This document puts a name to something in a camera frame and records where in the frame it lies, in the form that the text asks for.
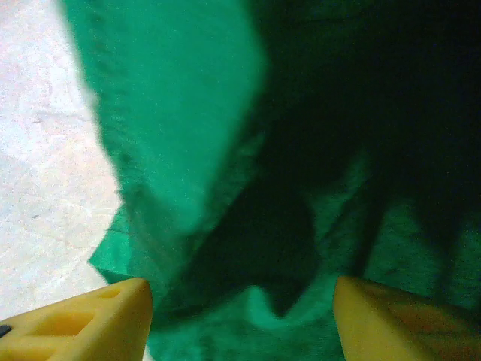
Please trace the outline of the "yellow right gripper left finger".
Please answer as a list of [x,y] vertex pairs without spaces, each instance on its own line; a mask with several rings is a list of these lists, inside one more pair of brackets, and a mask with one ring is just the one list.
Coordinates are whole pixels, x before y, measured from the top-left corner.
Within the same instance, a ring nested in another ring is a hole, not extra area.
[[153,297],[132,278],[0,321],[0,361],[143,361]]

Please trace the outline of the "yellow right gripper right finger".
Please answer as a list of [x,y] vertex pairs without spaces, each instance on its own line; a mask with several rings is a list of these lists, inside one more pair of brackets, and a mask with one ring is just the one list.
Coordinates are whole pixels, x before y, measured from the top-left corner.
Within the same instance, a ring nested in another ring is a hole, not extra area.
[[334,318],[346,361],[481,361],[481,323],[451,305],[341,276]]

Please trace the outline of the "green t-shirt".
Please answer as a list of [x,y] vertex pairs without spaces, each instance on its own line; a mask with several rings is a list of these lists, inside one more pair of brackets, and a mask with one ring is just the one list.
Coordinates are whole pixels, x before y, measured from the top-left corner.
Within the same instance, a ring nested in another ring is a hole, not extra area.
[[481,345],[481,0],[62,0],[154,361],[346,361],[341,276]]

